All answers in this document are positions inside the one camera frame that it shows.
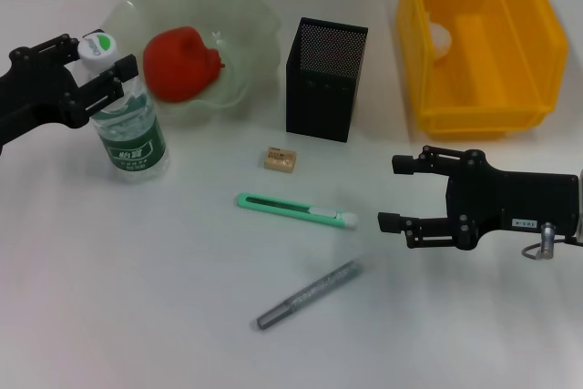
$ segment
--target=glass bowl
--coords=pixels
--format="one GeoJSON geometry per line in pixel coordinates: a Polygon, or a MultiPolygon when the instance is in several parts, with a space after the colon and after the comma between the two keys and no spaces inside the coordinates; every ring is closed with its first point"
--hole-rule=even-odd
{"type": "Polygon", "coordinates": [[[190,118],[235,107],[277,81],[280,20],[262,0],[124,0],[102,27],[116,38],[121,55],[136,56],[143,78],[148,42],[181,26],[194,27],[206,47],[219,51],[225,67],[190,100],[171,104],[156,99],[161,117],[190,118]]]}

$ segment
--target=yellow plastic bin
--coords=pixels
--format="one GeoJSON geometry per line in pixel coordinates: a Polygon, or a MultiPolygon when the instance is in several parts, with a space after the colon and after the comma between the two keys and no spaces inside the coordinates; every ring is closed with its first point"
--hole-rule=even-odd
{"type": "Polygon", "coordinates": [[[400,0],[397,29],[414,115],[430,135],[492,137],[554,111],[568,42],[548,0],[400,0]],[[438,61],[428,13],[452,35],[438,61]]]}

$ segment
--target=plastic water bottle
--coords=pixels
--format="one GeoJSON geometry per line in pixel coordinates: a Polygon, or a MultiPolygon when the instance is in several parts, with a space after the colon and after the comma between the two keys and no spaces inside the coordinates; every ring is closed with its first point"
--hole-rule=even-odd
{"type": "MultiPolygon", "coordinates": [[[[85,36],[78,46],[88,79],[110,68],[121,56],[105,33],[85,36]]],[[[92,118],[109,159],[126,181],[155,178],[168,168],[169,153],[152,100],[139,77],[123,84],[124,96],[92,118]]]]}

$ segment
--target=bottle label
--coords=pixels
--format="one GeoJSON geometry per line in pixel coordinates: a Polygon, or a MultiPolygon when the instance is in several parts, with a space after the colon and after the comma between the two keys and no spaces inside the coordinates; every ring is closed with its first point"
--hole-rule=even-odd
{"type": "Polygon", "coordinates": [[[166,142],[158,120],[145,134],[131,140],[115,141],[102,138],[109,159],[116,168],[128,172],[140,172],[154,166],[164,156],[166,142]]]}

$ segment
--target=black mesh pen holder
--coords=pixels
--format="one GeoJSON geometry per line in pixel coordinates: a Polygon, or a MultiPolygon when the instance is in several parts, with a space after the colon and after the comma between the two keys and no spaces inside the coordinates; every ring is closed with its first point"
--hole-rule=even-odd
{"type": "Polygon", "coordinates": [[[303,18],[286,66],[286,129],[348,140],[366,27],[303,18]]]}

